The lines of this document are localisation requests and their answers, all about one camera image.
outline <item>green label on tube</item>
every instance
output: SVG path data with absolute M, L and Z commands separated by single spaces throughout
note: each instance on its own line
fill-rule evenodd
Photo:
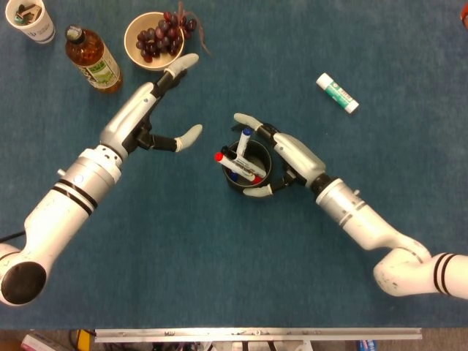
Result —
M 346 108 L 346 106 L 348 106 L 348 104 L 353 100 L 353 98 L 335 82 L 331 82 L 325 91 L 333 100 L 338 102 L 342 108 Z

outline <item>beige bowl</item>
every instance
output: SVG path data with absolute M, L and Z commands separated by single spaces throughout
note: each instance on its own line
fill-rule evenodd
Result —
M 141 56 L 141 50 L 137 48 L 137 35 L 141 31 L 145 31 L 148 28 L 155 28 L 160 20 L 164 19 L 162 12 L 147 12 L 136 17 L 127 27 L 124 36 L 124 46 L 127 55 L 130 59 L 135 62 L 138 66 L 149 69 L 150 71 L 162 71 L 164 68 L 172 64 L 184 51 L 185 38 L 184 33 L 181 31 L 182 46 L 177 55 L 171 56 L 169 53 L 162 53 L 160 57 L 154 58 L 149 64 Z

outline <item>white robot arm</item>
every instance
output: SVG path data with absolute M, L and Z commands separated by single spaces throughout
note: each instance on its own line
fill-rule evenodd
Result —
M 149 133 L 149 118 L 197 61 L 195 54 L 182 56 L 157 83 L 142 85 L 105 127 L 99 145 L 86 149 L 66 172 L 58 172 L 61 178 L 26 218 L 24 249 L 0 244 L 1 302 L 20 306 L 40 294 L 55 259 L 117 183 L 122 163 L 137 147 L 179 152 L 195 142 L 201 125 L 168 138 Z
M 286 163 L 286 175 L 267 186 L 245 189 L 254 197 L 272 195 L 300 182 L 316 195 L 316 203 L 365 250 L 391 249 L 374 268 L 378 285 L 393 296 L 442 293 L 468 299 L 468 256 L 438 254 L 390 226 L 341 179 L 325 173 L 325 164 L 304 144 L 257 119 L 236 113 L 234 119 L 266 139 Z

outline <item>white cup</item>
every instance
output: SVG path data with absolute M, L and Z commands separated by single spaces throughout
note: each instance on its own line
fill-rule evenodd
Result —
M 16 12 L 18 11 L 19 6 L 24 5 L 27 7 L 32 4 L 41 6 L 42 11 L 39 18 L 27 26 L 20 26 L 15 22 Z M 50 19 L 42 0 L 10 0 L 8 1 L 7 8 L 5 9 L 5 16 L 7 16 L 8 22 L 10 22 L 13 27 L 19 29 L 39 44 L 47 44 L 52 41 L 56 35 L 56 29 L 53 26 L 52 20 Z

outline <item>bottle label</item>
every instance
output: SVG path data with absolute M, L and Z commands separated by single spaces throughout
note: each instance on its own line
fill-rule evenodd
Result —
M 105 45 L 102 58 L 98 62 L 91 66 L 76 66 L 94 88 L 110 88 L 120 78 L 120 69 L 117 62 Z
M 345 108 L 351 101 L 353 101 L 353 98 L 335 82 L 331 82 L 325 91 L 333 100 L 338 102 L 342 108 Z

